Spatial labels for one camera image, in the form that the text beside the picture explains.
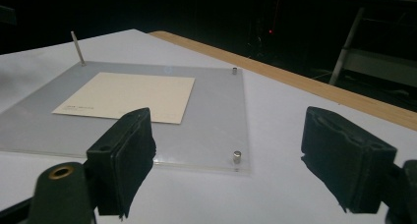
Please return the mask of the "clear acrylic frame plate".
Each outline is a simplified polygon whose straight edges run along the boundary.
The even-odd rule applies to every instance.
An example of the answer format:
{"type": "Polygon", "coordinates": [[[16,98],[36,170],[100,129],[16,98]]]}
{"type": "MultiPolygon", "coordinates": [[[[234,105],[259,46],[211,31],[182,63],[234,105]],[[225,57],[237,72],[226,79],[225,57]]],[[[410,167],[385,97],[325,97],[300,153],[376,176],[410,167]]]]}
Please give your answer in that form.
{"type": "Polygon", "coordinates": [[[0,150],[84,157],[86,150],[114,123],[113,119],[53,114],[98,73],[194,78],[180,124],[152,122],[159,165],[248,172],[250,152],[243,72],[89,62],[77,64],[0,114],[0,150]],[[233,152],[242,152],[234,164],[233,152]]]}

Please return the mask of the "cream paper card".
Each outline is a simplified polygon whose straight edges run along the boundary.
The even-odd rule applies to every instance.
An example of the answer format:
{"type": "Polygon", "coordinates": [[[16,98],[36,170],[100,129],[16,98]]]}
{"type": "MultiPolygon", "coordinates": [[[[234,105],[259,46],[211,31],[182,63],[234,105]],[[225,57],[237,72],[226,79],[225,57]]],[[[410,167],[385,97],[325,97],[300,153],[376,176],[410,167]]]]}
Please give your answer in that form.
{"type": "Polygon", "coordinates": [[[153,122],[180,124],[195,79],[98,73],[59,105],[53,114],[120,119],[148,108],[153,122]]]}

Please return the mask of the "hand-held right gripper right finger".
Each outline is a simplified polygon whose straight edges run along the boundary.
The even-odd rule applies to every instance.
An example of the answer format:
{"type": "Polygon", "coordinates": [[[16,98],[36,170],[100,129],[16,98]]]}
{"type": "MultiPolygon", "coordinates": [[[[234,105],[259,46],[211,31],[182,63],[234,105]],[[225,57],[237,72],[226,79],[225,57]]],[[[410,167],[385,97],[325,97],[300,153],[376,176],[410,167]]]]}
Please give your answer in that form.
{"type": "Polygon", "coordinates": [[[302,161],[343,210],[376,213],[396,148],[332,111],[307,108],[302,161]]]}

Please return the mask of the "grey metal stand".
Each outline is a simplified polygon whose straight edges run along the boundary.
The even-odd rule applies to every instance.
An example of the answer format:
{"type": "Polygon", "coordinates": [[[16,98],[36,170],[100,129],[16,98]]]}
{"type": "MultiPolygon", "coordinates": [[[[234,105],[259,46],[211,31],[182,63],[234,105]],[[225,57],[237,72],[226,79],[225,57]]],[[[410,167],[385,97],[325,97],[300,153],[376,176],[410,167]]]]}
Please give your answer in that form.
{"type": "Polygon", "coordinates": [[[345,42],[340,49],[328,83],[335,85],[340,73],[343,70],[348,70],[398,84],[417,87],[417,61],[351,47],[364,13],[364,8],[358,9],[345,42]]]}

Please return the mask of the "tall thin metal pin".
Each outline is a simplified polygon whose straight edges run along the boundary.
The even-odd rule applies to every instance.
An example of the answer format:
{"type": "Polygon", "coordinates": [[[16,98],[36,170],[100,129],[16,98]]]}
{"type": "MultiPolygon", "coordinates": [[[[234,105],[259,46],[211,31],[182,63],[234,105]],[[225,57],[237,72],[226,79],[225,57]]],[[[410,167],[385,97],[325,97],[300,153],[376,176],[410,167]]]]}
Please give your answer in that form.
{"type": "Polygon", "coordinates": [[[79,59],[80,59],[80,63],[81,63],[81,65],[82,65],[83,67],[85,67],[87,64],[86,64],[86,61],[85,61],[85,59],[84,59],[84,56],[83,56],[83,53],[82,53],[81,47],[80,47],[80,45],[79,45],[79,41],[78,41],[78,39],[77,39],[77,37],[76,37],[75,32],[74,32],[74,31],[72,31],[72,30],[71,30],[71,36],[72,36],[72,39],[73,39],[73,42],[74,42],[74,45],[75,45],[75,48],[76,48],[77,54],[78,54],[79,59]]]}

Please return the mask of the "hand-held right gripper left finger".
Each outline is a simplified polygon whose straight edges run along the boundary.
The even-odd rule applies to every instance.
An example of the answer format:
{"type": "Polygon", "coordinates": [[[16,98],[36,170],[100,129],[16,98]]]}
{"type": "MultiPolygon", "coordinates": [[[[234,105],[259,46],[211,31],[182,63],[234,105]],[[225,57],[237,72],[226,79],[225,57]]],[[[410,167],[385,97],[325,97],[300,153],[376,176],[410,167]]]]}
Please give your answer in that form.
{"type": "Polygon", "coordinates": [[[148,108],[123,115],[87,150],[88,170],[98,181],[95,199],[100,215],[129,216],[155,155],[148,108]]]}

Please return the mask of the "white table cover sheet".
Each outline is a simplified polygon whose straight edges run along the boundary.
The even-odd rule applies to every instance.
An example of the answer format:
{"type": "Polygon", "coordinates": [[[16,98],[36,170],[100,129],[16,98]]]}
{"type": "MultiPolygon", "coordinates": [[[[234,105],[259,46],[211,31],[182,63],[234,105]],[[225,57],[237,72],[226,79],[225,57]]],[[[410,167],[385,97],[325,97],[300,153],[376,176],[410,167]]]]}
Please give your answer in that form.
{"type": "MultiPolygon", "coordinates": [[[[309,106],[334,111],[417,159],[417,114],[166,31],[135,29],[79,42],[90,61],[240,67],[244,71],[249,174],[156,166],[130,216],[99,224],[384,224],[382,213],[345,213],[305,166],[300,143],[309,106]]],[[[0,55],[0,112],[78,62],[74,43],[0,55]]]]}

